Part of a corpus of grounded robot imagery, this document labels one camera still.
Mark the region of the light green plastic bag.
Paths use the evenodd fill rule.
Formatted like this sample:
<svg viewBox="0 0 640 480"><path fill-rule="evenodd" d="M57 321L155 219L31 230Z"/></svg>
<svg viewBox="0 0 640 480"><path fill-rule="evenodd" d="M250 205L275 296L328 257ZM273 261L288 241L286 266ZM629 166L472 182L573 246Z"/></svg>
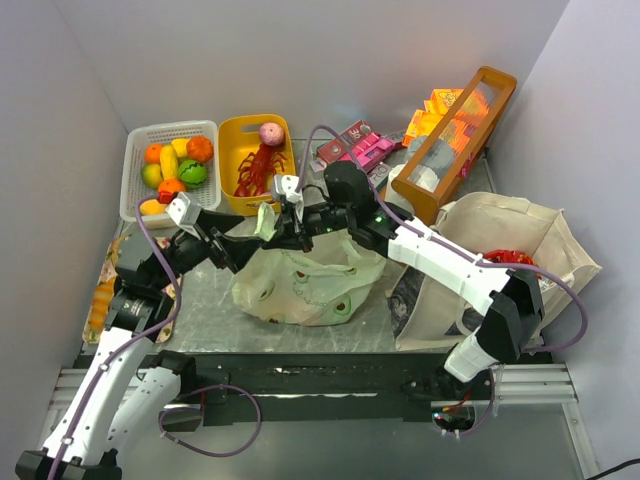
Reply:
<svg viewBox="0 0 640 480"><path fill-rule="evenodd" d="M314 239L311 252L258 250L234 275L236 307L263 321L306 327L346 323L382 276L386 259L344 230Z"/></svg>

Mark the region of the beige canvas tote bag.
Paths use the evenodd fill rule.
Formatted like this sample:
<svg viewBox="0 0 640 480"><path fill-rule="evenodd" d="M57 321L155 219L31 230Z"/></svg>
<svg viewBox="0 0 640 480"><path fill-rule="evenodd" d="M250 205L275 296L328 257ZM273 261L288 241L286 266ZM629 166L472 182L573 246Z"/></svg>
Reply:
<svg viewBox="0 0 640 480"><path fill-rule="evenodd" d="M530 202L474 192L440 208L434 225L415 219L399 227L388 248L405 270L388 298L399 351L452 347L482 323L491 293L500 291L515 253L539 267L544 315L533 333L553 322L600 271L573 236L564 214Z"/></svg>

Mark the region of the large red snack bag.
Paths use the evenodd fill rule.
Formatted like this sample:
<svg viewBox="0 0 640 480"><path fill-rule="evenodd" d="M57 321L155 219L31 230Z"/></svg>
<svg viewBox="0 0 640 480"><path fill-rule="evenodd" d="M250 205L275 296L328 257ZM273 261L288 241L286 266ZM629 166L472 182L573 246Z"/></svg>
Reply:
<svg viewBox="0 0 640 480"><path fill-rule="evenodd" d="M506 264L524 264L536 266L533 258L520 250L497 249L483 254L483 259L492 263Z"/></svg>

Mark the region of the wooden snack tray box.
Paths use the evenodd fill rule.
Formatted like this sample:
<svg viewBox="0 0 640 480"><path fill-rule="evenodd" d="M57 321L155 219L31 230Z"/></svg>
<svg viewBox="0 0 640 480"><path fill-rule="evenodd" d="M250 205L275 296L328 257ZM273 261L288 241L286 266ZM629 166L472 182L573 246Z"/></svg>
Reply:
<svg viewBox="0 0 640 480"><path fill-rule="evenodd" d="M431 224L481 157L516 86L514 76L484 66L464 88L433 89L409 123L409 157L387 191Z"/></svg>

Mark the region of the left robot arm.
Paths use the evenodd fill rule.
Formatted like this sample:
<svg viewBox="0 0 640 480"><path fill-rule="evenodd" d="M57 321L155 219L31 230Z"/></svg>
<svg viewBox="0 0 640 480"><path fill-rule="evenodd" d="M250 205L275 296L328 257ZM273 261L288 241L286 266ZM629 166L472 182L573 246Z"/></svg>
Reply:
<svg viewBox="0 0 640 480"><path fill-rule="evenodd" d="M160 331L182 306L180 275L209 260L238 272L263 245L255 237L229 238L240 216L184 207L173 210L179 229L160 246L142 227L116 266L114 296L98 349L66 413L37 451L21 454L21 479L120 479L122 462L148 425L181 395L197 374L193 357L160 354L133 394L126 393Z"/></svg>

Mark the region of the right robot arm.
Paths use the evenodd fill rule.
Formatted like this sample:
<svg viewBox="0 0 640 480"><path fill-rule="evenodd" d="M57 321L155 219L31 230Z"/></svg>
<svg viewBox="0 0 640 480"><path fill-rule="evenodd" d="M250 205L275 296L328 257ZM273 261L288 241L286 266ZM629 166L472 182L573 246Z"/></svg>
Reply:
<svg viewBox="0 0 640 480"><path fill-rule="evenodd" d="M483 321L444 362L461 383L517 360L544 317L538 274L527 264L495 264L445 239L408 211L386 203L354 163L324 171L324 202L305 206L302 180L277 174L271 195L281 206L274 248L310 251L315 236L345 230L360 246L412 267L468 303Z"/></svg>

